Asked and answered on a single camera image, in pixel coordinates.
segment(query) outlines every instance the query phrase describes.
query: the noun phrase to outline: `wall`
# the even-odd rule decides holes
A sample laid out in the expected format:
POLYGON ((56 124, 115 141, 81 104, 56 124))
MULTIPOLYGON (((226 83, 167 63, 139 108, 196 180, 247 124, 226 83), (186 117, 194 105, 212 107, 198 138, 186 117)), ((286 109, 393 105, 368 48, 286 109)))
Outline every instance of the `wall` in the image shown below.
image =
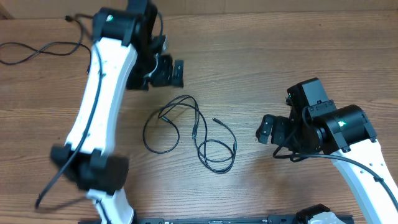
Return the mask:
MULTIPOLYGON (((153 0, 153 2, 165 15, 398 9, 398 0, 153 0)), ((102 6, 122 9, 127 0, 0 0, 0 4, 12 17, 28 19, 58 18, 76 12, 94 14, 102 6)))

